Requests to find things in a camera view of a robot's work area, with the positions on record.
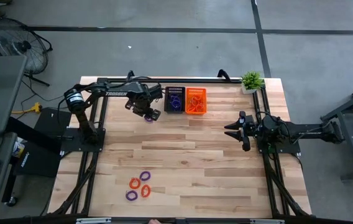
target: yellow extension cord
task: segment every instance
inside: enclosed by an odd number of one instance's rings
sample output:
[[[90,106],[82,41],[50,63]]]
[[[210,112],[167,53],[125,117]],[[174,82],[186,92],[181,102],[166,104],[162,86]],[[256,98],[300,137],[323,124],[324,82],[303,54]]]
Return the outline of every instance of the yellow extension cord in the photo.
[[[32,106],[30,109],[28,110],[24,110],[24,111],[12,111],[11,113],[13,114],[22,114],[22,113],[29,113],[29,112],[36,112],[36,113],[40,113],[41,112],[41,104],[39,102],[36,102],[34,104],[34,106]]]

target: white pot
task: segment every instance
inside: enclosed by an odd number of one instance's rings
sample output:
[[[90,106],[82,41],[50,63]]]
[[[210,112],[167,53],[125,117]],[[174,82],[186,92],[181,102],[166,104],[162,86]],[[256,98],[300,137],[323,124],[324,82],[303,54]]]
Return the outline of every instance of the white pot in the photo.
[[[243,94],[253,94],[253,93],[255,93],[255,91],[257,91],[256,89],[255,90],[246,90],[244,85],[241,86],[241,89],[243,90]]]

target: electric fan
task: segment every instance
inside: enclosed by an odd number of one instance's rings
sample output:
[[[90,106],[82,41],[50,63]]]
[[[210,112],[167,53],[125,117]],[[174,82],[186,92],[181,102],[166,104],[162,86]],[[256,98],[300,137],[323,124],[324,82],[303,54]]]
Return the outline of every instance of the electric fan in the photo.
[[[42,40],[49,44],[48,49]],[[51,43],[27,25],[15,19],[0,19],[0,56],[25,55],[27,57],[25,76],[47,86],[48,83],[33,78],[33,75],[45,70],[48,65],[48,52],[51,50]]]

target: wooden tabletop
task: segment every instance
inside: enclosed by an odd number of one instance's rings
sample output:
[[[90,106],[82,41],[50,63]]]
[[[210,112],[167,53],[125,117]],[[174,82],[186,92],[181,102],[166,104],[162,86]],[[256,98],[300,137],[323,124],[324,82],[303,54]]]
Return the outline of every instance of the wooden tabletop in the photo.
[[[82,77],[81,84],[96,79]],[[265,83],[270,111],[289,121],[281,79],[267,78]],[[124,108],[126,98],[109,98],[104,124],[105,147],[99,154],[89,215],[271,217],[264,164],[255,141],[250,139],[251,151],[244,152],[242,144],[226,136],[223,128],[235,122],[241,110],[254,113],[252,95],[243,95],[239,84],[164,83],[163,86],[205,87],[208,112],[204,115],[162,112],[158,121],[148,123]],[[163,100],[153,102],[152,107],[163,111]],[[72,117],[70,126],[77,125],[76,118]],[[72,152],[61,161],[48,212],[56,210],[76,185],[80,159],[80,152]],[[281,154],[280,162],[286,188],[311,213],[298,161],[291,155]],[[129,181],[144,170],[152,173],[146,182],[152,193],[148,198],[139,197],[130,202],[125,198],[126,191],[130,190]],[[277,190],[275,194],[281,211],[280,194]]]

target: small plant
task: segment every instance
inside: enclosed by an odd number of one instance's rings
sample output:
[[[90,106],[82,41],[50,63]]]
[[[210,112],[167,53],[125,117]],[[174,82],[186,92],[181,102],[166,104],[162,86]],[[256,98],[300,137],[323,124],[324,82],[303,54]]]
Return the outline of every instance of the small plant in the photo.
[[[264,80],[260,78],[259,72],[247,72],[242,78],[242,85],[246,90],[256,90],[264,84]]]

